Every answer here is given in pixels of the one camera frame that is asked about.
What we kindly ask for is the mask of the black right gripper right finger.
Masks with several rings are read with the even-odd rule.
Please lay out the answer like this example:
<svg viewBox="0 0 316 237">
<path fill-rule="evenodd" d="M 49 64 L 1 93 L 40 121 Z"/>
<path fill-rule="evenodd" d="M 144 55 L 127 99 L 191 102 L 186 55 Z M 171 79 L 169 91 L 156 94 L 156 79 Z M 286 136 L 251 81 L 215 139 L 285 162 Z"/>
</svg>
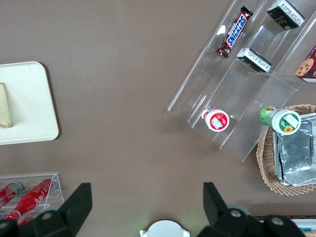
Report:
<svg viewBox="0 0 316 237">
<path fill-rule="evenodd" d="M 200 237 L 303 237 L 289 218 L 268 215 L 262 222 L 238 208 L 228 208 L 212 182 L 203 184 L 203 208 L 209 225 Z"/>
</svg>

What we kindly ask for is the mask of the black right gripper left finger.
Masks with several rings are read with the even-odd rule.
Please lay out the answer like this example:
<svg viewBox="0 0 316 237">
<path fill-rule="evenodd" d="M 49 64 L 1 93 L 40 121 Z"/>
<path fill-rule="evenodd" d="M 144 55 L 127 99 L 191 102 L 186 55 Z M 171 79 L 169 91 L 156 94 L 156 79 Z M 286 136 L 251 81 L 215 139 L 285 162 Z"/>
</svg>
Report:
<svg viewBox="0 0 316 237">
<path fill-rule="evenodd" d="M 92 210 L 90 183 L 81 183 L 58 210 L 41 213 L 19 226 L 15 220 L 0 221 L 2 237 L 75 237 Z"/>
</svg>

